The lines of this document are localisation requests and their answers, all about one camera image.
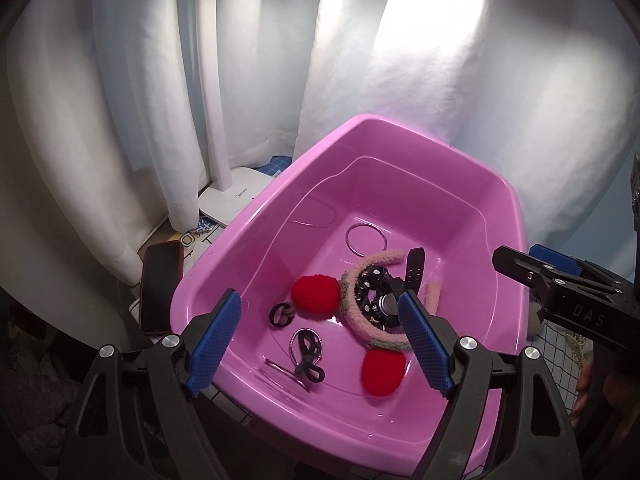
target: pink tub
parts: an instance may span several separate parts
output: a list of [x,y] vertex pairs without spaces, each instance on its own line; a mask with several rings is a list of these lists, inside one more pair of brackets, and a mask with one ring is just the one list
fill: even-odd
[[[240,213],[178,286],[171,324],[180,333],[233,287],[242,296],[242,320],[215,385],[315,448],[409,476],[445,407],[413,356],[399,389],[375,398],[360,384],[364,345],[339,317],[298,313],[279,330],[268,322],[269,310],[288,298],[298,277],[339,278],[358,260],[344,236],[361,221],[380,227],[390,249],[424,247],[423,283],[441,281],[438,314],[458,334],[494,351],[516,353],[524,346],[528,295],[491,263],[500,245],[526,250],[516,193],[452,147],[371,115],[353,118],[318,142]],[[382,249],[372,229],[356,228],[350,240],[365,254]],[[403,276],[404,264],[390,271]],[[266,356],[290,367],[289,339],[303,327],[315,330],[324,346],[319,364],[326,379],[309,392],[264,363]],[[468,470],[486,456],[499,400],[499,392],[490,392]]]

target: phone screen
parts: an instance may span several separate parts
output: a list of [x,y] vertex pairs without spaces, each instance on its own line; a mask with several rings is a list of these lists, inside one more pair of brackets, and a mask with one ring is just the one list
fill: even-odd
[[140,287],[140,330],[145,335],[171,333],[169,308],[182,279],[184,248],[179,241],[149,246]]

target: curtain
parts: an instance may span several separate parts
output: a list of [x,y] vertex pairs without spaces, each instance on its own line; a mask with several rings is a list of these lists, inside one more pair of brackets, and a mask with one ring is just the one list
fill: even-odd
[[[612,1],[217,7],[232,167],[297,157],[352,115],[379,113],[503,174],[530,244],[628,268],[628,226],[621,235],[609,212],[627,214],[640,48]],[[143,233],[167,212],[177,230],[194,227],[209,179],[194,13],[194,0],[33,0],[11,37],[12,95],[38,169],[129,283]]]

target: red fluffy ball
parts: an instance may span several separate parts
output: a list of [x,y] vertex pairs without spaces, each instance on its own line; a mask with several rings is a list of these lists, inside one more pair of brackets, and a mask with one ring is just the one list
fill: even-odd
[[291,299],[296,308],[329,318],[340,306],[340,283],[322,274],[302,276],[293,284]]
[[402,352],[373,348],[362,362],[362,385],[371,395],[386,397],[398,389],[406,359]]

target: silver bolt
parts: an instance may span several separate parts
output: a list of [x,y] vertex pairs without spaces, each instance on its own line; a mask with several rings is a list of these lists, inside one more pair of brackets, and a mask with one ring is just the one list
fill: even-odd
[[478,342],[472,337],[463,337],[462,339],[460,339],[460,346],[462,346],[462,348],[466,348],[467,350],[473,350],[478,346]]
[[540,350],[534,348],[533,346],[527,346],[524,349],[524,355],[526,355],[529,359],[538,359],[540,357]]
[[100,348],[100,357],[111,357],[116,349],[111,345],[105,345]]
[[175,334],[169,334],[162,339],[162,346],[166,346],[167,348],[173,348],[174,346],[178,346],[180,344],[180,338]]

